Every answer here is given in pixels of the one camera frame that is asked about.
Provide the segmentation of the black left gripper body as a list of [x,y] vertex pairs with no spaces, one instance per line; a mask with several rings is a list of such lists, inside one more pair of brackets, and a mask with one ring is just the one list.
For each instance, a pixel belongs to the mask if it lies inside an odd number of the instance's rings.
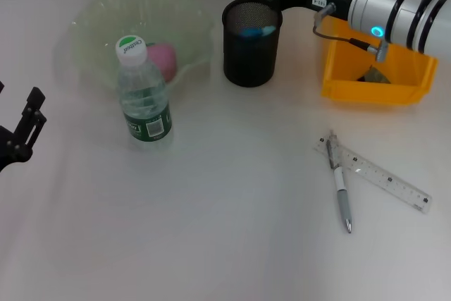
[[23,128],[13,133],[1,126],[1,171],[14,163],[25,163],[32,156],[32,148],[27,145],[31,131]]

